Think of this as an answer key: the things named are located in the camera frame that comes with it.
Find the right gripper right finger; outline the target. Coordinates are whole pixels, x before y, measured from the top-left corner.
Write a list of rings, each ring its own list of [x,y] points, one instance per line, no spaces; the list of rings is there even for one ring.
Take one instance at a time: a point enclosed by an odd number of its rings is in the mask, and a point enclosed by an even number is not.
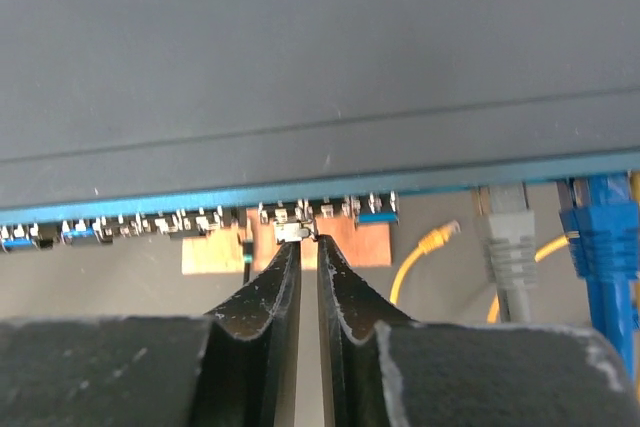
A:
[[[635,426],[626,369],[596,331],[554,324],[421,323],[318,240],[329,426]]]

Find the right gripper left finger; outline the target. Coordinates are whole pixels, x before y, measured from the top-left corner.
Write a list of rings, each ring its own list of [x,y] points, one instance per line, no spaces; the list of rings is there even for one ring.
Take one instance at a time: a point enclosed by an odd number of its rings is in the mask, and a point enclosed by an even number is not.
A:
[[[10,318],[5,426],[290,426],[301,248],[199,316]]]

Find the silver SFP transceiver module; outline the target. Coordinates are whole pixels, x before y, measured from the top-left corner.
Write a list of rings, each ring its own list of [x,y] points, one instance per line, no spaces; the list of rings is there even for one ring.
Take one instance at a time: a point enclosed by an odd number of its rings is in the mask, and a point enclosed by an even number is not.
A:
[[[274,224],[274,237],[277,245],[286,242],[300,242],[314,235],[313,226],[295,221]]]

